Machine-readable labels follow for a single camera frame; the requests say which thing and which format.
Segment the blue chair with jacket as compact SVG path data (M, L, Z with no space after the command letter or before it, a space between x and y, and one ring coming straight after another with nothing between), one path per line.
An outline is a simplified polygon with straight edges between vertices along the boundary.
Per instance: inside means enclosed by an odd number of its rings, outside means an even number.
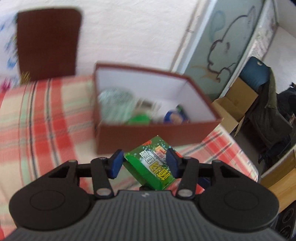
M243 132L259 150L258 161L273 165L291 147L293 112L288 98L295 94L295 89L277 94L272 69L254 56L239 77L258 94L246 113Z

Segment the patterned packet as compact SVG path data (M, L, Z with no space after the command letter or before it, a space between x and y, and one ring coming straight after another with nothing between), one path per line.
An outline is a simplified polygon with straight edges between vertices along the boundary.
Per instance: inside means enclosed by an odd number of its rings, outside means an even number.
M147 114L151 121L158 115L159 109L161 108L160 102L151 101L148 99L140 98L134 108L133 113L136 114Z

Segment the clear patterned tape roll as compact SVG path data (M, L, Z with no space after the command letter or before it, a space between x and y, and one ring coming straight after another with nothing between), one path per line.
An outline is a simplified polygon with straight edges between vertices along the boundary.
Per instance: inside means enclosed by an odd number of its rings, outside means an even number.
M135 108L134 95L120 88L102 90L98 96L98 101L101 119L109 125L126 123L131 118Z

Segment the brown cardboard shoe box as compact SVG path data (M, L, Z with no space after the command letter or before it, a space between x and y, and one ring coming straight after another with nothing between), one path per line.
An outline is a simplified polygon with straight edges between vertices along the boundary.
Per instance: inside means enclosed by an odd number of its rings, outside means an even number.
M199 143L221 122L210 100L183 75L97 63L93 81L99 154L130 151L155 136L171 146Z

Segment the white door frame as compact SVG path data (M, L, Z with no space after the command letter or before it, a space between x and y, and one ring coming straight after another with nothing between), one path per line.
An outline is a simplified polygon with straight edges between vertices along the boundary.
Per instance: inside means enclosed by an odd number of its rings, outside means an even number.
M190 15L170 71L184 74L215 9L217 0L197 1Z

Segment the open cardboard carton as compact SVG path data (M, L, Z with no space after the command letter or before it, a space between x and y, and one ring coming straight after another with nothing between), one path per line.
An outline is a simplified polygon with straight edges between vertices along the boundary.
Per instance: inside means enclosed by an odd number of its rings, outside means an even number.
M233 137L239 133L245 114L257 97L258 94L238 77L224 97L212 102L222 117L221 125Z

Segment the wooden furniture at right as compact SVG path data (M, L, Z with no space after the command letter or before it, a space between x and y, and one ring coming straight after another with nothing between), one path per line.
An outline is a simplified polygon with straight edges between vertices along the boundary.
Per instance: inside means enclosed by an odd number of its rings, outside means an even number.
M279 212L295 201L295 149L263 173L260 184L279 200Z

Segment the large green box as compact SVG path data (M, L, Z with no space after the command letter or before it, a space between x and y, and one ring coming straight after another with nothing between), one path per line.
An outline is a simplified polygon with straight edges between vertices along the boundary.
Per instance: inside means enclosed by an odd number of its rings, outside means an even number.
M165 190L175 178L166 163L166 152L171 146L156 136L125 153L125 168L142 185L153 190Z

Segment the floral plastic bag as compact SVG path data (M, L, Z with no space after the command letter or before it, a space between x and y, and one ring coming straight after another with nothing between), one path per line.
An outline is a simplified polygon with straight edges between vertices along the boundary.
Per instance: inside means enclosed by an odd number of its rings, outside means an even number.
M1 15L1 92L20 85L16 11Z

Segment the small green box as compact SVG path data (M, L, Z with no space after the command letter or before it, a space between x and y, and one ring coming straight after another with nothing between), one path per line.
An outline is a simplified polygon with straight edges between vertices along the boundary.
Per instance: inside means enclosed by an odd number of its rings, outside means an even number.
M127 125L149 125L151 118L144 113L133 115L127 122Z

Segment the red plaid bed sheet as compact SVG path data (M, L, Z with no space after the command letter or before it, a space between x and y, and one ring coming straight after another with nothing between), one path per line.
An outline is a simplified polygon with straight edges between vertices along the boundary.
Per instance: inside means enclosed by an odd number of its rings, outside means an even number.
M39 80L6 92L2 86L1 240L16 229L9 200L18 190L65 161L90 163L99 156L92 75ZM201 143L174 149L201 163L219 159L258 181L258 170L222 125Z

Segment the blue tape roll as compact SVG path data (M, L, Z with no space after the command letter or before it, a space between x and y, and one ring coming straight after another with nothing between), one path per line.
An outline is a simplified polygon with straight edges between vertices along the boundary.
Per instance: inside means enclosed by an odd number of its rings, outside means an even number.
M182 123L189 123L190 119L186 114L184 108L181 105L178 105L175 109L170 110L166 113L163 122L180 125Z

